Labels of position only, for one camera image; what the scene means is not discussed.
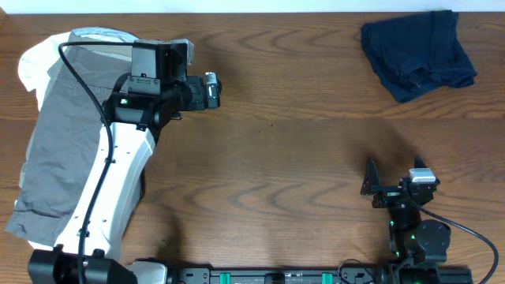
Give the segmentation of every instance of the gray cloth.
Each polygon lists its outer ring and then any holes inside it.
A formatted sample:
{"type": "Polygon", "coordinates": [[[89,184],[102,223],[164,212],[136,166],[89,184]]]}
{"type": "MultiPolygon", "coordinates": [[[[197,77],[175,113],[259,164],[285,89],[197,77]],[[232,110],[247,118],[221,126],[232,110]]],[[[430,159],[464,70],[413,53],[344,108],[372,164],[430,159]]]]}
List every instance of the gray cloth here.
{"type": "MultiPolygon", "coordinates": [[[[107,99],[130,62],[80,47],[65,52],[97,99],[107,99]]],[[[21,194],[6,231],[54,245],[83,191],[98,149],[101,122],[95,106],[61,59],[50,84],[24,165],[21,194]]]]}

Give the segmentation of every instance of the wood grain surface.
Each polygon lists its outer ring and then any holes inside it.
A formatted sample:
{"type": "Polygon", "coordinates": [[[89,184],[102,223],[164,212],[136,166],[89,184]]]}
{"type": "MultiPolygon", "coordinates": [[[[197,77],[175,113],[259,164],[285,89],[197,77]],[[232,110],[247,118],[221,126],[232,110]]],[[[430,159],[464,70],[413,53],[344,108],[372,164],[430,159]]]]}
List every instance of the wood grain surface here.
{"type": "MultiPolygon", "coordinates": [[[[360,27],[397,13],[9,16],[0,40],[0,283],[29,282],[31,247],[3,232],[38,111],[20,56],[53,34],[102,26],[145,39],[189,38],[191,74],[223,81],[218,110],[162,133],[122,262],[156,256],[215,267],[328,267],[392,259],[385,210],[359,195],[374,157],[390,183],[420,154],[442,185],[427,208],[505,252],[505,14],[463,13],[458,37],[479,75],[397,104],[360,46],[360,27]]],[[[449,265],[476,282],[492,264],[453,228],[449,265]]],[[[505,282],[500,266],[491,280],[505,282]]]]}

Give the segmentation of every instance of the blue cloth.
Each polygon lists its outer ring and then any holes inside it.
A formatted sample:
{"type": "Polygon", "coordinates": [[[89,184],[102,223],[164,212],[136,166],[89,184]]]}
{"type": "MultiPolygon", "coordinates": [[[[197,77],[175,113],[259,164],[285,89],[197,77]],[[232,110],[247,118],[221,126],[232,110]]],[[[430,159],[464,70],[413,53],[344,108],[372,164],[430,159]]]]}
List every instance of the blue cloth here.
{"type": "Polygon", "coordinates": [[[365,24],[361,46],[373,72],[399,103],[441,86],[464,88],[477,75],[456,36],[458,14],[422,13],[365,24]]]}

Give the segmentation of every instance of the wooden table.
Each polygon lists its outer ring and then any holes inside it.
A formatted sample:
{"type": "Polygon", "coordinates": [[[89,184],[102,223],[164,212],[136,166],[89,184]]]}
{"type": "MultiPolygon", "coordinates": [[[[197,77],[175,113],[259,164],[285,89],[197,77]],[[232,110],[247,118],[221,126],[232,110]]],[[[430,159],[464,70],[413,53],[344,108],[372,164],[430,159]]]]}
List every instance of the wooden table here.
{"type": "MultiPolygon", "coordinates": [[[[380,85],[359,41],[365,22],[397,16],[8,16],[0,35],[0,283],[29,282],[32,253],[3,232],[38,114],[17,64],[48,36],[86,26],[189,38],[190,73],[215,70],[224,87],[218,110],[185,114],[163,130],[123,263],[146,256],[215,267],[384,262],[394,257],[388,214],[359,194],[365,161],[374,157],[395,184],[416,154],[442,181],[427,208],[474,228],[503,254],[505,14],[460,16],[458,37],[479,72],[474,86],[402,105],[380,85]]],[[[468,265],[480,281],[491,250],[452,232],[447,263],[468,265]]],[[[491,282],[505,282],[503,266],[491,282]]]]}

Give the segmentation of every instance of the cable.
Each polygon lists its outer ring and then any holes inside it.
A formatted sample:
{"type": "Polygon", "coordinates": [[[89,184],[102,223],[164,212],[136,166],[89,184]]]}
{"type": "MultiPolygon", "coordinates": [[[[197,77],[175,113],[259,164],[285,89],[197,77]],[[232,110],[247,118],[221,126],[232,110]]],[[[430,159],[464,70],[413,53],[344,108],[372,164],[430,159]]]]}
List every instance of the cable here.
{"type": "Polygon", "coordinates": [[[86,277],[84,275],[84,242],[86,241],[86,237],[88,234],[88,224],[91,214],[93,212],[93,207],[95,206],[96,198],[100,192],[100,188],[102,187],[103,180],[107,175],[107,171],[109,170],[110,162],[112,161],[112,155],[114,154],[114,142],[112,140],[112,132],[110,131],[110,125],[107,123],[107,118],[105,113],[102,110],[102,106],[100,106],[100,102],[93,94],[92,90],[86,85],[84,80],[77,74],[76,70],[70,65],[69,61],[65,57],[63,53],[63,47],[71,47],[71,46],[83,46],[83,45],[107,45],[107,46],[132,46],[133,43],[108,43],[108,42],[74,42],[74,43],[62,43],[58,46],[58,52],[60,57],[63,60],[65,66],[69,69],[72,75],[76,78],[77,82],[79,82],[80,86],[86,91],[89,98],[95,104],[97,111],[100,113],[100,119],[107,131],[107,140],[109,144],[109,151],[107,153],[107,159],[105,160],[105,165],[103,166],[102,174],[100,174],[100,178],[96,184],[95,191],[93,192],[93,196],[89,201],[88,209],[86,210],[86,215],[84,216],[84,220],[82,223],[82,227],[80,228],[79,234],[79,247],[77,253],[77,270],[79,274],[79,283],[85,284],[86,277]]]}
{"type": "MultiPolygon", "coordinates": [[[[345,283],[345,284],[350,284],[347,280],[345,280],[343,277],[342,277],[342,271],[341,269],[343,268],[343,265],[346,264],[347,262],[349,261],[356,261],[357,263],[363,265],[361,263],[361,261],[359,260],[356,260],[356,259],[347,259],[347,260],[344,260],[342,261],[342,263],[339,265],[339,269],[337,269],[337,276],[340,277],[340,279],[345,283]]],[[[372,277],[372,281],[368,281],[368,282],[365,282],[365,284],[371,284],[372,282],[375,281],[376,277],[372,274],[372,272],[370,272],[370,270],[368,270],[366,267],[363,267],[363,269],[365,269],[366,273],[368,273],[368,275],[370,275],[370,277],[372,277]]]]}
{"type": "Polygon", "coordinates": [[[432,212],[424,209],[421,205],[417,204],[417,202],[414,200],[414,198],[412,197],[412,193],[410,193],[410,189],[407,188],[407,192],[409,193],[408,196],[412,200],[414,206],[417,209],[419,209],[419,211],[422,211],[426,215],[431,216],[431,217],[433,217],[435,219],[438,219],[438,220],[440,220],[442,222],[445,222],[445,223],[447,223],[449,225],[455,226],[456,228],[464,230],[468,234],[472,234],[473,236],[481,239],[484,243],[486,243],[487,245],[489,245],[489,247],[492,249],[492,253],[493,253],[495,259],[492,262],[492,266],[491,266],[491,269],[489,270],[489,272],[486,274],[486,276],[484,277],[484,279],[482,279],[482,281],[480,281],[480,284],[485,284],[492,277],[493,273],[495,273],[495,270],[498,267],[499,254],[498,254],[498,249],[496,249],[495,245],[490,240],[488,240],[486,237],[484,237],[483,235],[479,234],[478,232],[476,232],[474,230],[471,230],[470,228],[467,228],[467,227],[465,227],[465,226],[463,226],[461,224],[458,224],[458,223],[456,223],[454,221],[451,221],[451,220],[449,220],[447,218],[444,218],[444,217],[442,217],[440,215],[437,215],[435,213],[432,213],[432,212]]]}

